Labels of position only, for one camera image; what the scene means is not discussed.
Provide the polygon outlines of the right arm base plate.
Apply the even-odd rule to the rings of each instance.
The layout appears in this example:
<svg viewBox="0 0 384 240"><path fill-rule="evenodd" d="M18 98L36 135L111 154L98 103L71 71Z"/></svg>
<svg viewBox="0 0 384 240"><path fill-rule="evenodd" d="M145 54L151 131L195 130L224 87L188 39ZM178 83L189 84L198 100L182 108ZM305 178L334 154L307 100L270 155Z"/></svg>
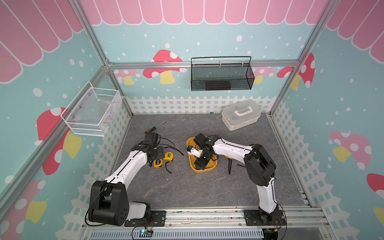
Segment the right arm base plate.
<svg viewBox="0 0 384 240"><path fill-rule="evenodd" d="M247 226L275 226L279 228L287 225L287 218L279 209L271 214L263 210L244 210L243 213Z"/></svg>

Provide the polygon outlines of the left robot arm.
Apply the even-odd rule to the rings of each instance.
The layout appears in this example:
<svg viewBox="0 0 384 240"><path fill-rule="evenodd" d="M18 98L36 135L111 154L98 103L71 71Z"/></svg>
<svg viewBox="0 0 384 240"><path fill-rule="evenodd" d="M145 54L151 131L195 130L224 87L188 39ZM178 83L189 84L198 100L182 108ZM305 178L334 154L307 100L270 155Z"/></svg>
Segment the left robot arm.
<svg viewBox="0 0 384 240"><path fill-rule="evenodd" d="M159 134L148 132L143 141L136 144L126 160L105 180L95 181L91 187L90 204L85 215L88 226L122 226L127 221L147 224L151 221L151 205L131 202L128 187L139 170L163 158Z"/></svg>

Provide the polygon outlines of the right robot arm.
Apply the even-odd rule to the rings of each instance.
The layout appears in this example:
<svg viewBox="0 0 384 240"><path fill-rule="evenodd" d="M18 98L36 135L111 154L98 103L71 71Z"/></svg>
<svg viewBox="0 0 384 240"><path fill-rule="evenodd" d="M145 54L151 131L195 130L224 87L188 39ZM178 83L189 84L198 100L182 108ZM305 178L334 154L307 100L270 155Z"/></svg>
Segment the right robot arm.
<svg viewBox="0 0 384 240"><path fill-rule="evenodd" d="M257 185L261 219L271 221L275 218L279 211L274 190L277 166L262 145L244 146L201 133L194 138L194 143L195 146L187 146L187 152L196 157L194 165L197 170L205 170L209 161L219 155L244 164L250 180Z"/></svg>

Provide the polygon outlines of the yellow storage tray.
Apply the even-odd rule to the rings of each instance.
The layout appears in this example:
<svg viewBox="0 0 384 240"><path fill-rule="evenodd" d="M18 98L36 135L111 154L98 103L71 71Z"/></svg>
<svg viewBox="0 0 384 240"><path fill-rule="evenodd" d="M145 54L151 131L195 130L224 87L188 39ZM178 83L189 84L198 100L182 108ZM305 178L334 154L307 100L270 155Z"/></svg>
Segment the yellow storage tray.
<svg viewBox="0 0 384 240"><path fill-rule="evenodd" d="M194 142L194 139L195 137L192 137L192 138L189 138L187 140L187 147L188 146L193 146L195 147L196 149L200 149L201 148ZM207 163L207 165L205 166L204 169L199 169L197 168L197 166L195 165L195 162L198 158L196 158L195 156L190 156L188 155L188 158L189 158L189 163L190 163L190 167L192 168L192 170L196 173L196 174L202 174L202 173L208 173L208 172L211 172L213 169L215 169L218 165L218 157L216 157L215 155L212 156L212 158L207 162L207 159L203 158L203 160L205 160L205 162Z"/></svg>

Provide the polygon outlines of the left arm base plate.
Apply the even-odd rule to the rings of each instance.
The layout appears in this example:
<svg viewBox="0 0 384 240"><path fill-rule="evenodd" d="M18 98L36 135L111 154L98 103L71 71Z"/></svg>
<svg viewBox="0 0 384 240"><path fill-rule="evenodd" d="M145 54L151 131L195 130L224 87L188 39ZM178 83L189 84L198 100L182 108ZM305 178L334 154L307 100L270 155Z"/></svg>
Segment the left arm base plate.
<svg viewBox="0 0 384 240"><path fill-rule="evenodd" d="M166 211L151 211L146 214L142 219L126 220L125 227L164 227L166 220Z"/></svg>

